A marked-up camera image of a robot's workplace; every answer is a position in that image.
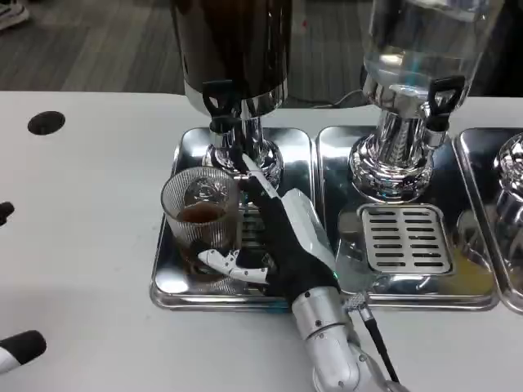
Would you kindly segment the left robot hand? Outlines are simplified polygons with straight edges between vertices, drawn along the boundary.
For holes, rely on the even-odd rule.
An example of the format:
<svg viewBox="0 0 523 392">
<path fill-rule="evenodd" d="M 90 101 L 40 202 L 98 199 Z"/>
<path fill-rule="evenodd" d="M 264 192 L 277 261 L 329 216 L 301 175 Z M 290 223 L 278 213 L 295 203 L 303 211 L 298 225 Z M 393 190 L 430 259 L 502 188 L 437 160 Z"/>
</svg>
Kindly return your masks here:
<svg viewBox="0 0 523 392">
<path fill-rule="evenodd" d="M 1 374 L 32 362 L 47 350 L 44 336 L 36 330 L 1 339 Z"/>
</svg>

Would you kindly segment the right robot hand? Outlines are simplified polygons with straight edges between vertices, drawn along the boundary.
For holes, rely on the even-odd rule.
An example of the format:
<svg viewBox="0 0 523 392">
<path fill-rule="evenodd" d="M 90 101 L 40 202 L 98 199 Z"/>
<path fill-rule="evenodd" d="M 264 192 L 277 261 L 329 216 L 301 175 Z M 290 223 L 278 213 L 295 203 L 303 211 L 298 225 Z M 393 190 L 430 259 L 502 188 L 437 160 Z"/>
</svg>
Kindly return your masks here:
<svg viewBox="0 0 523 392">
<path fill-rule="evenodd" d="M 274 267 L 249 269 L 239 266 L 239 261 L 251 256 L 246 248 L 227 252 L 202 240 L 192 242 L 192 255 L 225 276 L 279 289 L 289 304 L 318 287 L 332 287 L 338 291 L 335 257 L 310 198 L 296 188 L 279 195 L 247 154 L 233 148 L 230 157 L 247 177 L 239 186 L 257 207 L 264 227 L 264 248 Z"/>
</svg>

